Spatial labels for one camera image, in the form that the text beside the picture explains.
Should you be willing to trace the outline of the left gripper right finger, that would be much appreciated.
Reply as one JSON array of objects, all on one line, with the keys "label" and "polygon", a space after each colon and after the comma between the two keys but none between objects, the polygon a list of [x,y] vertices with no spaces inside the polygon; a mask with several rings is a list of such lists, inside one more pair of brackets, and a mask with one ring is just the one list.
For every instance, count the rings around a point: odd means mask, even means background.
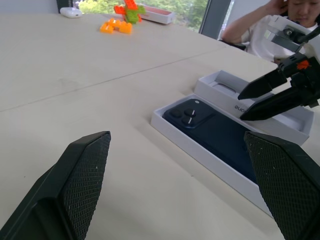
[{"label": "left gripper right finger", "polygon": [[296,143],[244,135],[261,196],[286,240],[320,238],[320,167]]}]

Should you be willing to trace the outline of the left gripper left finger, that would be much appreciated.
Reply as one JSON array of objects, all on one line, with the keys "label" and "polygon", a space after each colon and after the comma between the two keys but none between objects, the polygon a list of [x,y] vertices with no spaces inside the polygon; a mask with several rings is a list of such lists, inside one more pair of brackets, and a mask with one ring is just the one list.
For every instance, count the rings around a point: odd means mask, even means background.
[{"label": "left gripper left finger", "polygon": [[70,143],[0,230],[2,240],[84,240],[101,194],[111,133]]}]

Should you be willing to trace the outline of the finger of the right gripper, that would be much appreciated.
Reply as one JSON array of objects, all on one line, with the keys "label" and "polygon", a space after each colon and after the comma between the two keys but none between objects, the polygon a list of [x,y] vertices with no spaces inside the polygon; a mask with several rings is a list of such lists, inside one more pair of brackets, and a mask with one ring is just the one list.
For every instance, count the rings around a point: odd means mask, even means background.
[{"label": "finger of the right gripper", "polygon": [[239,100],[259,98],[287,82],[280,69],[275,69],[250,82],[239,94]]},{"label": "finger of the right gripper", "polygon": [[296,108],[304,101],[305,91],[297,87],[288,88],[273,96],[254,103],[240,116],[243,121],[262,121]]}]

